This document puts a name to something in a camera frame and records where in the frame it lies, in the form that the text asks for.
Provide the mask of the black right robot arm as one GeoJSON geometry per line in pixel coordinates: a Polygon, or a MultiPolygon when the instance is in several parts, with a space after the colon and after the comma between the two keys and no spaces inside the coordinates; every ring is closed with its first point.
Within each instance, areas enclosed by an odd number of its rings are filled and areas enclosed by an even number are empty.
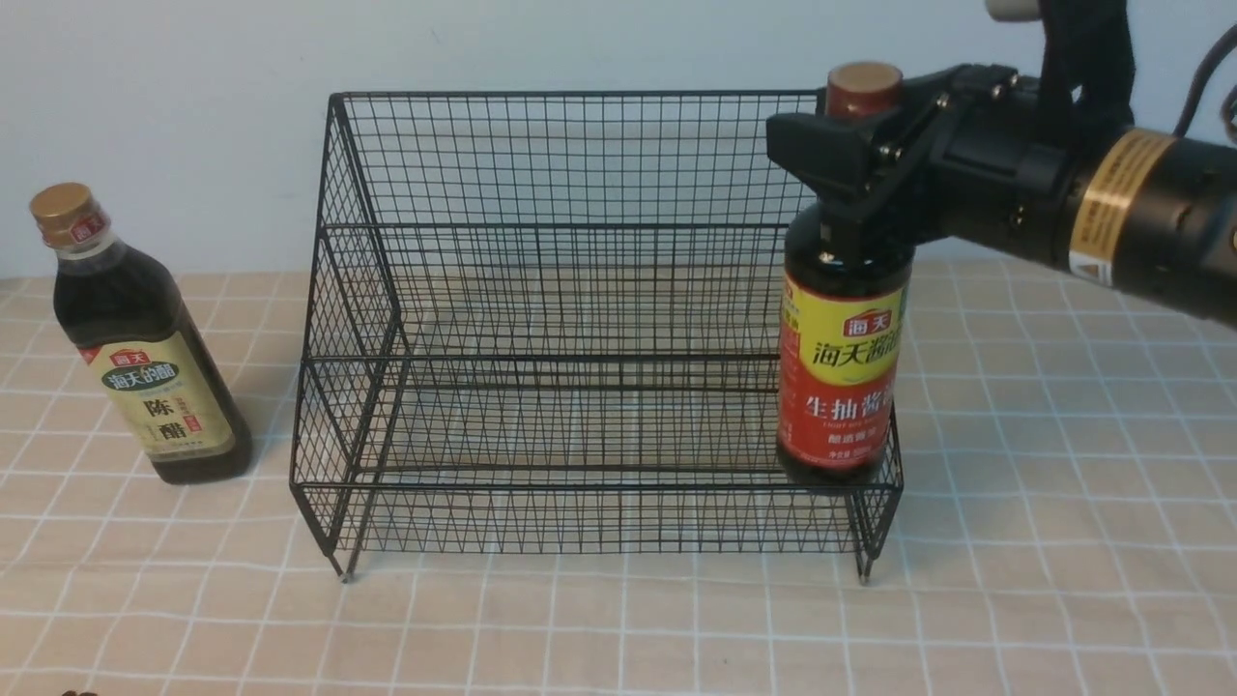
{"type": "Polygon", "coordinates": [[[769,116],[764,143],[816,195],[811,256],[861,268],[959,239],[1233,328],[1235,150],[1077,108],[1051,124],[1045,101],[1012,68],[957,66],[857,122],[769,116]]]}

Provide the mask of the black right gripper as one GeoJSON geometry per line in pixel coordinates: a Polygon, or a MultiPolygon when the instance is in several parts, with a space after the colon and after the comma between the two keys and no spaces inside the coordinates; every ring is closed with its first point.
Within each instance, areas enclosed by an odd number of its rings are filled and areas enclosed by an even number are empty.
{"type": "Polygon", "coordinates": [[[959,66],[905,82],[878,114],[768,116],[764,150],[816,195],[788,229],[816,227],[823,203],[842,210],[844,227],[875,229],[880,250],[960,239],[1064,253],[1097,135],[1092,87],[1055,68],[959,66]],[[884,147],[876,173],[872,141],[884,147]]]}

